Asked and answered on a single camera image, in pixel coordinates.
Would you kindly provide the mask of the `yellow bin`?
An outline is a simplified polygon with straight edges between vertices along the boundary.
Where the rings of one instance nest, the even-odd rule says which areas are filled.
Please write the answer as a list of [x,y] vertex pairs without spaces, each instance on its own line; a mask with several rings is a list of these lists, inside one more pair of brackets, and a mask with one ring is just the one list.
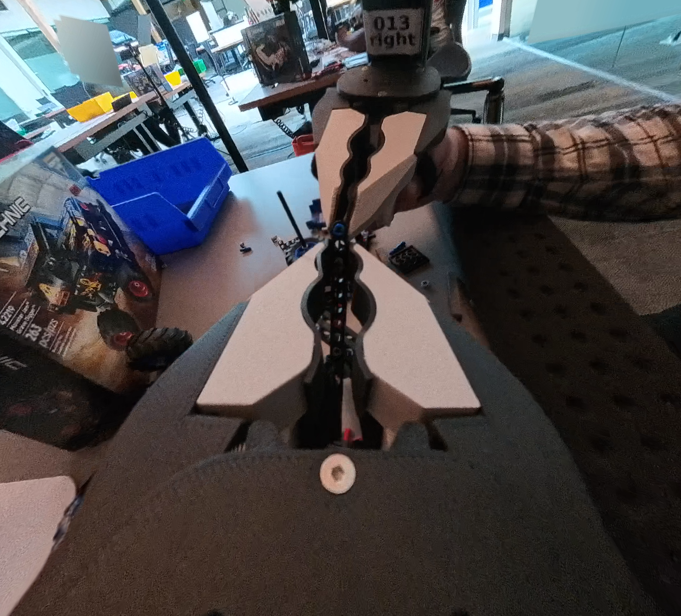
[[67,108],[66,111],[75,121],[85,123],[113,111],[113,101],[114,97],[112,94],[106,92],[83,101],[76,106]]

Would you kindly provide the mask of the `black studded toy plate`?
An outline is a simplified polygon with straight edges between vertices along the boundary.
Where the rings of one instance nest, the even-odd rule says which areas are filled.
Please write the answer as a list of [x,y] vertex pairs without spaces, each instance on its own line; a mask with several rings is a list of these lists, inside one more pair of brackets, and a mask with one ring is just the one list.
[[408,275],[430,264],[430,259],[413,245],[401,242],[388,253],[389,264],[400,274]]

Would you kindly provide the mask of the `dark wooden table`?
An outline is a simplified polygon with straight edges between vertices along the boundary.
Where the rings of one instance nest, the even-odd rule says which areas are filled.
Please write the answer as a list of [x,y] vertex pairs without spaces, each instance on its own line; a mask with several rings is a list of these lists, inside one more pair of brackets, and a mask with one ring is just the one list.
[[240,112],[249,110],[271,110],[273,108],[291,108],[301,103],[319,100],[318,93],[335,86],[339,78],[347,71],[342,68],[334,72],[315,75],[296,83],[284,83],[274,86],[257,84],[237,103]]

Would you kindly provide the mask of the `black metal pole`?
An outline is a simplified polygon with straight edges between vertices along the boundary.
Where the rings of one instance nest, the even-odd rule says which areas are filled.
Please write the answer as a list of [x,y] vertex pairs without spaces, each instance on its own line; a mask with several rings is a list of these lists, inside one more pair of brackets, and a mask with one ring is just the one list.
[[243,159],[241,152],[233,141],[233,138],[223,121],[221,113],[216,107],[215,102],[211,98],[205,83],[200,78],[195,66],[193,65],[193,60],[189,53],[184,47],[179,35],[177,34],[174,25],[172,24],[170,18],[167,16],[164,5],[160,0],[145,0],[153,18],[157,21],[157,24],[164,33],[166,40],[169,42],[172,50],[182,66],[186,77],[192,85],[192,88],[204,107],[205,113],[209,116],[209,119],[218,134],[218,137],[225,145],[227,153],[231,158],[234,166],[238,172],[248,172],[249,168]]

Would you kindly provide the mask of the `person's right hand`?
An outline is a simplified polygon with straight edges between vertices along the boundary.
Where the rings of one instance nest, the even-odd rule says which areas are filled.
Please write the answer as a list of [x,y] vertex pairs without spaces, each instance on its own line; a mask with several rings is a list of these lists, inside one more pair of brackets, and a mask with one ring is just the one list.
[[451,198],[466,167],[469,141],[462,127],[451,127],[443,139],[417,159],[412,178],[400,191],[395,212],[407,212]]

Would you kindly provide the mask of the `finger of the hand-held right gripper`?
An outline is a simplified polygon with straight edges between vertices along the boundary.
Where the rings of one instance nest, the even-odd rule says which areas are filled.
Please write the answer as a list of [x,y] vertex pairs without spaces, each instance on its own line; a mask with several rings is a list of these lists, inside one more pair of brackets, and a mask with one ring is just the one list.
[[426,119],[423,113],[407,111],[383,120],[383,145],[370,157],[368,173],[357,186],[349,220],[350,234],[392,222],[398,195],[415,171],[415,149]]
[[366,116],[345,108],[332,110],[315,151],[319,198],[327,225],[344,220],[347,212],[351,142],[366,125]]

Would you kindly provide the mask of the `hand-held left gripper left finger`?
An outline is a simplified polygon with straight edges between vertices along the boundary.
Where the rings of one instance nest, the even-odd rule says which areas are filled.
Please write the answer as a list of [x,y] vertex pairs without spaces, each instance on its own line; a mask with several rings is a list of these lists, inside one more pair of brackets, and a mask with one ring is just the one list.
[[285,444],[307,405],[304,380],[321,353],[302,300],[317,280],[317,245],[258,289],[196,399],[208,416],[266,421]]

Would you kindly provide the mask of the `black toy truck chassis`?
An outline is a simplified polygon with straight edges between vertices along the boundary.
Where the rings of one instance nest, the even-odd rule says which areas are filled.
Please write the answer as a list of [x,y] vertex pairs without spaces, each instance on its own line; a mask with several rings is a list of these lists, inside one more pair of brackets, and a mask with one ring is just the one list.
[[344,383],[351,378],[353,347],[347,333],[347,310],[352,295],[350,239],[347,225],[337,220],[321,254],[323,310],[319,319],[324,350],[321,436],[331,447],[343,437]]

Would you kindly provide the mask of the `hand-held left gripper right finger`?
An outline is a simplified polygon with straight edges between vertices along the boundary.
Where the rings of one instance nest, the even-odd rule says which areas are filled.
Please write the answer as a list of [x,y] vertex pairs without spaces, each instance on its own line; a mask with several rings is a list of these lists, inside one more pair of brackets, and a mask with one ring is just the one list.
[[427,298],[362,246],[355,257],[373,306],[361,334],[371,416],[396,435],[406,424],[478,414],[481,402]]

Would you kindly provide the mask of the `person's right forearm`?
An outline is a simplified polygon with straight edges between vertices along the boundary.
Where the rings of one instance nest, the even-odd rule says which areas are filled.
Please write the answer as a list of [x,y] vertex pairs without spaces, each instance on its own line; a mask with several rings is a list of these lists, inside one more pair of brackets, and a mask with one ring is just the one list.
[[466,167],[445,201],[577,220],[680,218],[680,105],[519,124],[465,124]]

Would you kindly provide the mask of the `light grey desk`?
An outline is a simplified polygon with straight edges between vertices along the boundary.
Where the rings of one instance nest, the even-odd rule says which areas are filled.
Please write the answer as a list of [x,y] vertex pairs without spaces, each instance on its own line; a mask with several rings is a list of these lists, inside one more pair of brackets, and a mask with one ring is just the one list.
[[[293,234],[277,198],[281,190],[300,228],[309,217],[309,204],[319,197],[311,173],[312,155],[293,157],[234,175],[230,194],[209,236],[198,247],[164,256],[166,263],[159,298],[159,322],[179,327],[198,338],[285,268],[280,248],[271,237]],[[449,208],[431,203],[397,214],[388,228],[379,229],[372,251],[381,258],[398,243],[414,245],[430,264],[406,276],[413,287],[429,280],[423,292],[433,308],[452,318],[450,284],[464,282],[463,267],[452,237]],[[242,254],[240,245],[250,246]],[[87,480],[106,452],[108,442],[80,451],[57,449],[24,436],[1,431],[1,483],[69,476],[76,487]]]

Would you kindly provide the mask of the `long black toy axle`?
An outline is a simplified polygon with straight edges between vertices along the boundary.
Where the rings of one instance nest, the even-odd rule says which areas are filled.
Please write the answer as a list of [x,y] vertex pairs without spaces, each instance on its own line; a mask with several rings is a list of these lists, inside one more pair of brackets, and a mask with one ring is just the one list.
[[289,204],[287,203],[285,196],[283,195],[283,192],[281,190],[277,190],[277,197],[278,197],[278,199],[279,199],[279,201],[280,201],[280,203],[281,203],[281,205],[282,205],[282,207],[285,211],[285,214],[287,215],[289,222],[292,225],[292,228],[295,232],[295,235],[298,239],[298,242],[300,243],[301,246],[304,246],[305,242],[304,242],[304,237],[302,235],[302,231],[298,227],[298,224],[295,221],[294,215],[293,215],[293,213],[292,213],[292,211],[289,207]]

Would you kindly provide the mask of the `monster truck toy set box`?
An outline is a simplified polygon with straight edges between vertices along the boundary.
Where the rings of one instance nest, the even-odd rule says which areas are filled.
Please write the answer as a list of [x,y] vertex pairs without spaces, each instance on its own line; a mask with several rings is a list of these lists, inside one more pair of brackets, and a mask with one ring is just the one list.
[[144,375],[125,347],[154,328],[157,256],[61,153],[33,145],[1,161],[1,348],[25,367],[131,393]]

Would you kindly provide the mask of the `dark printed box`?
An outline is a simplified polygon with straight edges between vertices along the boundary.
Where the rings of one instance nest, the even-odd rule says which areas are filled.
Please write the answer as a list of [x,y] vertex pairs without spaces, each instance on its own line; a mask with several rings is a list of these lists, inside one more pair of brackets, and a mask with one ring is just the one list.
[[249,25],[243,29],[242,38],[260,85],[276,86],[311,78],[309,56],[294,12]]

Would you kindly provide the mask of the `white document stand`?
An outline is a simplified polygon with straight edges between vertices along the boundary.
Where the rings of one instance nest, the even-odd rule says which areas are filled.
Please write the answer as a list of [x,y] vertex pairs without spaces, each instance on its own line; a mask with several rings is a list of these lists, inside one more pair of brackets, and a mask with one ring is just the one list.
[[11,614],[43,569],[75,496],[69,476],[1,484],[2,615]]

